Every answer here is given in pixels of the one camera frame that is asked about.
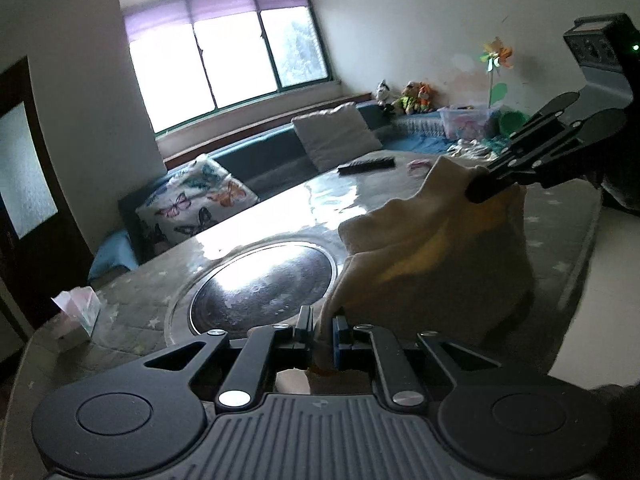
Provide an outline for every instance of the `orange butterfly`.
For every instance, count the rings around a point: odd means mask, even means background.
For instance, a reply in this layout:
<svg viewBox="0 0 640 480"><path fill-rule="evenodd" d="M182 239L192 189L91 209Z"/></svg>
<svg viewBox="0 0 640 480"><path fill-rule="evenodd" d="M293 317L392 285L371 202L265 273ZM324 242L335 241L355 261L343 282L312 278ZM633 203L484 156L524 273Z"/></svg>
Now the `orange butterfly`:
<svg viewBox="0 0 640 480"><path fill-rule="evenodd" d="M242 189L238 184L230 180L226 184L226 189L219 193L208 194L207 198L218 202L222 207L231 207L234 204L235 198L245 197L246 191Z"/></svg>

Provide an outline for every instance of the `metal screw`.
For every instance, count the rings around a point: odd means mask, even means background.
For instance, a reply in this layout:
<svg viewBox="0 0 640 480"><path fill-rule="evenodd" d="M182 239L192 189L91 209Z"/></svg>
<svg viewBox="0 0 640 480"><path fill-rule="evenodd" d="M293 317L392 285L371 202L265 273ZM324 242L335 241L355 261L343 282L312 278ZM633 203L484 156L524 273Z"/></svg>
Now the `metal screw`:
<svg viewBox="0 0 640 480"><path fill-rule="evenodd" d="M218 396L218 402L220 404L224 404L225 406L229 406L230 408L238 408L240 406L244 406L251 401L251 395L247 392L243 392L242 390L229 390L227 392L223 392Z"/></svg>
<svg viewBox="0 0 640 480"><path fill-rule="evenodd" d="M413 390L405 390L396 393L391 400L399 406L417 406L424 401L424 395Z"/></svg>

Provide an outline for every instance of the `sofa backrest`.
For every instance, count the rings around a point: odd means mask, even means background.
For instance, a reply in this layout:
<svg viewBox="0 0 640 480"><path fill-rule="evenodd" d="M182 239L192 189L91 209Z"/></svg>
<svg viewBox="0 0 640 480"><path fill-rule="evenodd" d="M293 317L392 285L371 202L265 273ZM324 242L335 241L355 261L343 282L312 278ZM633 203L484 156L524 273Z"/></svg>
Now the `sofa backrest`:
<svg viewBox="0 0 640 480"><path fill-rule="evenodd" d="M371 130L389 124L389 119L382 114L377 104L373 102L360 103L357 108ZM299 183L318 174L317 171L314 171L313 164L306 156L305 149L296 135L293 124L284 124L284 126L273 128L249 139L239 140L224 148L214 150L207 156L211 156L242 182L256 180L261 175L269 172L276 172L275 174L277 174L277 169L287 164L291 165L292 168L298 168L300 172ZM129 193L118 201L120 216L129 232L131 245L140 263L146 262L154 255L152 248L147 247L144 243L142 226L138 220L138 215L136 215L136 208L156 189L166 184L177 171L180 171L188 164L190 162L174 168L161 178L149 182L146 186ZM254 189L262 199L273 196L274 190L275 188Z"/></svg>

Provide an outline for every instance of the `window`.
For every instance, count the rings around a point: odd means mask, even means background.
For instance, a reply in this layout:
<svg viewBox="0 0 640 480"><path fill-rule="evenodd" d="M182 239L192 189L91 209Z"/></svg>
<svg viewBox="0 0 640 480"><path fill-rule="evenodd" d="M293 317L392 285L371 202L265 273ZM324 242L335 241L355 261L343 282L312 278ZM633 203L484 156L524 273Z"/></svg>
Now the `window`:
<svg viewBox="0 0 640 480"><path fill-rule="evenodd" d="M329 79L308 0L167 0L124 18L156 134Z"/></svg>

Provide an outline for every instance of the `window pane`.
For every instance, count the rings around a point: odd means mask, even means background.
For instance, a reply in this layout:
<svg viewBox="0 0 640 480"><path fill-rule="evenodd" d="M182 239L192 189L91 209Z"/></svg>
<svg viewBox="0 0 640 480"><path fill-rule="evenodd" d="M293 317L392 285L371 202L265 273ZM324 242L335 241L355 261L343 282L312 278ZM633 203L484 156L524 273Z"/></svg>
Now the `window pane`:
<svg viewBox="0 0 640 480"><path fill-rule="evenodd" d="M255 12L194 24L219 107L277 90Z"/></svg>
<svg viewBox="0 0 640 480"><path fill-rule="evenodd" d="M307 7L263 10L261 16L283 86L327 77Z"/></svg>
<svg viewBox="0 0 640 480"><path fill-rule="evenodd" d="M31 139L24 103L0 118L0 196L18 238L58 212Z"/></svg>
<svg viewBox="0 0 640 480"><path fill-rule="evenodd" d="M191 24L151 30L129 48L155 132L213 110Z"/></svg>

